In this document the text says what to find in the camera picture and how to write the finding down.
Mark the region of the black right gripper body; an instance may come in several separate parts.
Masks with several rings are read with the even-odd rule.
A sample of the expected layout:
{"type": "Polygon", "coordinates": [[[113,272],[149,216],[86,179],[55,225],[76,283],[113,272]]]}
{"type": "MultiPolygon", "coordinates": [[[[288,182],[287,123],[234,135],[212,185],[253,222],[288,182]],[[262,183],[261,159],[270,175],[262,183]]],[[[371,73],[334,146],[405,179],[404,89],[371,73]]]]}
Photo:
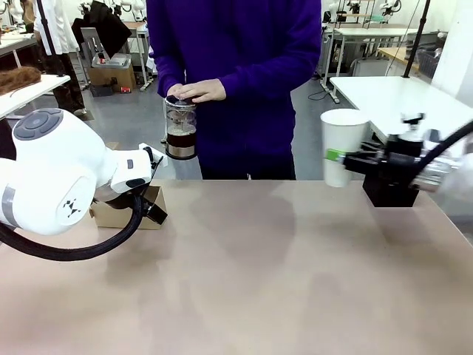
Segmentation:
{"type": "Polygon", "coordinates": [[[384,147],[384,172],[411,174],[422,149],[423,141],[407,141],[400,135],[389,135],[384,147]]]}

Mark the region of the person's left hand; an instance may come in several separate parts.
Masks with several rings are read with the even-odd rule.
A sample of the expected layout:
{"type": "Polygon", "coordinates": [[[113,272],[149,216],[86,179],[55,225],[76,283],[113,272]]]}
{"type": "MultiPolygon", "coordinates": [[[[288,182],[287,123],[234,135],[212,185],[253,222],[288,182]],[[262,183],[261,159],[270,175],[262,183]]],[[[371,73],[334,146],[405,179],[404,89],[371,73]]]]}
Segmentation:
{"type": "Polygon", "coordinates": [[[219,79],[199,81],[178,87],[174,96],[182,100],[191,99],[195,104],[208,101],[223,101],[226,99],[226,91],[219,79]]]}

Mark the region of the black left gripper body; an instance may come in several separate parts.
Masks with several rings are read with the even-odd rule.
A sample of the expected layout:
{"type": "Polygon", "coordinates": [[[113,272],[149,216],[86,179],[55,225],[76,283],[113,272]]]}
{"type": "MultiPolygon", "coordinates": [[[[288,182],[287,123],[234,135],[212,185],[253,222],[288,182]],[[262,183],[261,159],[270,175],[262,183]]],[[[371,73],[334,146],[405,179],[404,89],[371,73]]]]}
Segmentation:
{"type": "Polygon", "coordinates": [[[168,213],[166,202],[162,192],[144,192],[143,200],[143,218],[152,221],[154,224],[164,224],[168,213]]]}

